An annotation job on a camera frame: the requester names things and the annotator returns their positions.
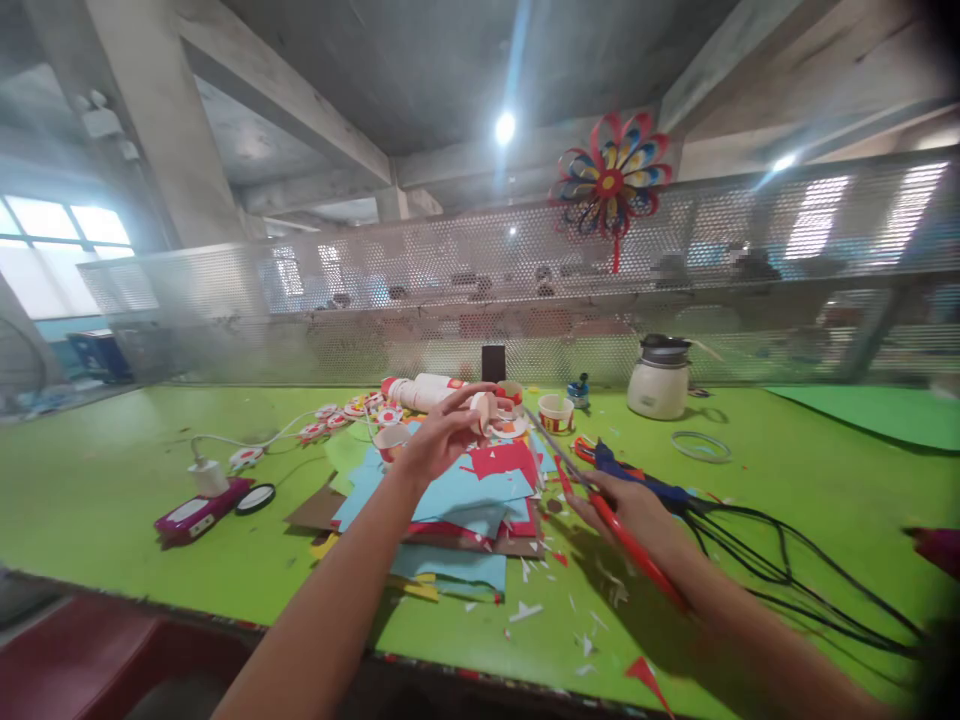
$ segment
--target ceiling light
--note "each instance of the ceiling light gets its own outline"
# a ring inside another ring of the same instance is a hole
[[[513,139],[513,131],[517,129],[517,120],[513,113],[505,112],[497,120],[496,136],[497,142],[506,145]]]
[[[795,153],[784,155],[782,158],[780,158],[773,164],[773,171],[780,172],[781,170],[786,170],[788,167],[793,165],[796,161],[797,161],[797,156]]]

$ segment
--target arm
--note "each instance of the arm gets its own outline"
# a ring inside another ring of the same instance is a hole
[[[353,678],[397,545],[427,486],[477,440],[469,385],[427,416],[348,532],[297,591],[214,714],[216,720],[332,717]]]
[[[773,612],[717,570],[647,488],[605,473],[587,475],[615,503],[621,523],[687,598],[704,628],[739,651],[781,707],[798,718],[876,720],[891,715]],[[616,546],[588,502],[575,497],[570,505]]]

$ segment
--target red scissors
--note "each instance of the red scissors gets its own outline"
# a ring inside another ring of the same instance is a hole
[[[666,595],[674,605],[676,605],[682,612],[689,613],[690,605],[684,599],[684,597],[679,593],[673,583],[663,574],[663,571],[657,566],[653,560],[650,559],[650,555],[647,554],[647,551],[643,546],[637,542],[636,538],[633,537],[627,530],[620,524],[620,518],[617,517],[616,513],[610,509],[610,505],[607,504],[607,501],[604,500],[603,496],[596,491],[596,489],[590,484],[590,481],[587,480],[577,469],[577,466],[573,464],[569,456],[560,449],[560,446],[557,445],[556,441],[550,437],[543,426],[540,424],[538,418],[534,416],[527,408],[527,416],[533,422],[533,424],[540,430],[540,434],[543,435],[544,439],[547,441],[547,444],[550,445],[551,449],[555,453],[554,460],[557,463],[557,472],[560,474],[560,484],[563,487],[565,493],[573,495],[573,486],[570,484],[570,478],[567,477],[567,474],[563,471],[563,466],[566,465],[567,469],[570,471],[570,474],[577,480],[580,485],[584,487],[587,491],[587,497],[590,499],[590,504],[593,505],[594,509],[597,511],[597,514],[600,516],[600,519],[603,520],[604,525],[610,528],[610,532],[613,533],[614,537],[617,538],[623,549],[626,551],[631,562],[634,566],[644,575],[646,575],[650,580],[653,581],[653,584],[660,588],[660,591]]]

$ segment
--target red chair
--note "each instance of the red chair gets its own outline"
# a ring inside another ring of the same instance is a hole
[[[228,686],[250,650],[219,632],[81,596],[0,648],[3,720],[120,720],[164,680]]]

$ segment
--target mesh partition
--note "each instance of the mesh partition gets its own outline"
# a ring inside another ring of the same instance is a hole
[[[702,383],[913,378],[958,370],[956,168],[938,150],[677,184],[616,275],[546,204],[81,272],[147,382],[471,379],[493,343],[520,381],[622,386],[651,331],[720,353],[694,351]]]

